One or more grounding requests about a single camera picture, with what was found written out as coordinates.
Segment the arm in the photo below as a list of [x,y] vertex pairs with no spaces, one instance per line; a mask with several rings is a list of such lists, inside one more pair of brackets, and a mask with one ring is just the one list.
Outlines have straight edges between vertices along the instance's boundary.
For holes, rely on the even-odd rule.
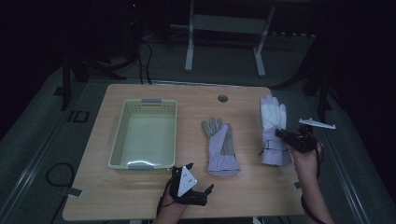
[[[318,162],[316,151],[312,150],[302,154],[291,146],[288,146],[288,148],[290,149],[291,155],[294,158],[295,170],[302,186],[307,207],[312,212],[312,214],[315,215],[315,217],[319,218],[324,223],[334,223],[318,185]],[[321,154],[322,150],[323,148],[321,144],[318,143],[319,154]],[[305,220],[306,223],[317,223],[306,213]]]
[[174,199],[169,195],[168,189],[163,196],[160,214],[153,224],[177,224],[186,208],[186,204],[174,203]]

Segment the white glove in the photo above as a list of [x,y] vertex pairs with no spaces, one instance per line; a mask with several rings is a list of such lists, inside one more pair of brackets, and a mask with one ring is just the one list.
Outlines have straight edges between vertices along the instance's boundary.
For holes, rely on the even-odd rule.
[[279,105],[276,97],[267,94],[260,100],[262,112],[262,163],[287,165],[291,163],[289,150],[280,138],[275,136],[276,129],[286,129],[286,107]]

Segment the white bracket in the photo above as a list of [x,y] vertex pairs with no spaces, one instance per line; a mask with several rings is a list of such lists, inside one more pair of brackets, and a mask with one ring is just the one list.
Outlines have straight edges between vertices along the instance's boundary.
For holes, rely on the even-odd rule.
[[320,128],[335,129],[335,124],[334,125],[329,125],[329,124],[325,124],[325,123],[320,123],[320,122],[314,121],[312,119],[300,119],[299,122],[303,123],[303,124],[315,126],[315,127],[320,127]]
[[186,166],[181,170],[180,184],[178,185],[177,196],[183,196],[189,189],[192,189],[198,182],[197,179],[190,173]]
[[261,223],[257,217],[254,217],[252,224],[264,224],[264,221]]

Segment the gray glove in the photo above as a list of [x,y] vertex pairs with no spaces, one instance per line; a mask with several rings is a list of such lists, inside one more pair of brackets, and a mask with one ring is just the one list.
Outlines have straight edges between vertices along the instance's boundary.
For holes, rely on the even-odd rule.
[[233,130],[230,124],[223,124],[222,119],[210,118],[210,123],[202,121],[202,128],[209,140],[209,165],[207,172],[211,175],[235,175],[241,168],[233,151]]

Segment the metal stand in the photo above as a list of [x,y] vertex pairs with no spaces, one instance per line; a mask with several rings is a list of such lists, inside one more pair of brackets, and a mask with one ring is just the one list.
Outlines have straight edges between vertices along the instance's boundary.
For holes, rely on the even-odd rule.
[[260,35],[260,43],[253,49],[253,53],[256,59],[258,75],[259,77],[265,77],[264,65],[262,63],[262,47],[264,45],[265,37],[268,35],[268,30],[271,19],[274,15],[274,11],[275,7],[271,7],[266,20],[201,15],[194,14],[194,0],[191,0],[189,45],[187,48],[186,65],[184,68],[185,71],[190,72],[192,70],[192,60],[194,54],[194,30],[209,30]]

